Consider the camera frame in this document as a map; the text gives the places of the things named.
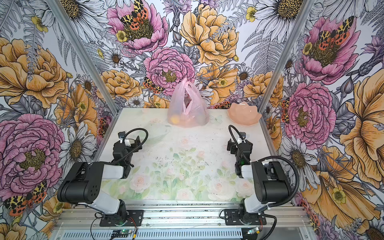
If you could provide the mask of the pink flower-shaped bowl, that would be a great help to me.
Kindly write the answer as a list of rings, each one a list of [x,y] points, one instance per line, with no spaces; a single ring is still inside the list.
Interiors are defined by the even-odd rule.
[[[240,104],[232,103],[228,109],[229,118],[236,124],[252,126],[257,124],[262,118],[257,106],[250,106],[246,102]]]

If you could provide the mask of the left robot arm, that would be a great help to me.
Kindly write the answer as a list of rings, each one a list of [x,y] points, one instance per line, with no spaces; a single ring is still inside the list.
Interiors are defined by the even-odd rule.
[[[134,165],[133,153],[142,149],[139,137],[119,140],[113,147],[111,162],[75,163],[59,187],[60,202],[87,206],[98,211],[104,226],[134,225],[135,214],[130,214],[125,202],[101,189],[103,180],[121,180],[129,176]]]

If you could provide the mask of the pink plastic bag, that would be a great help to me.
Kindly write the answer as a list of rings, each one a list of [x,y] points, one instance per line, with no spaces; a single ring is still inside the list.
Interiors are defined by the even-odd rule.
[[[167,114],[168,123],[173,115],[180,117],[180,123],[174,126],[182,128],[200,127],[209,122],[210,116],[205,101],[197,87],[186,78],[173,92]]]

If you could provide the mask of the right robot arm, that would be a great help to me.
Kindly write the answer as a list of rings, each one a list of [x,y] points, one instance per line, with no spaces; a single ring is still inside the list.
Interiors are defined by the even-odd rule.
[[[235,225],[264,225],[262,216],[273,204],[290,201],[293,193],[291,185],[281,165],[279,156],[268,156],[254,162],[247,162],[250,158],[253,144],[248,140],[240,142],[228,141],[227,151],[234,155],[235,174],[246,180],[252,180],[254,190],[249,197],[241,200],[237,209],[225,210],[227,226]]]

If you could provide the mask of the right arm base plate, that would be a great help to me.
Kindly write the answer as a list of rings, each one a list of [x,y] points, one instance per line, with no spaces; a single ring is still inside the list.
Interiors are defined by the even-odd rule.
[[[225,220],[227,226],[261,226],[266,225],[266,218],[259,214],[241,213],[239,209],[224,209],[220,217]]]

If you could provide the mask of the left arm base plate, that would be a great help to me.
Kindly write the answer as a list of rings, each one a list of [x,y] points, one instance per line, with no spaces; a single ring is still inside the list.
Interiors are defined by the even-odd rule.
[[[106,215],[99,223],[100,227],[140,227],[144,210],[127,210],[126,213]]]

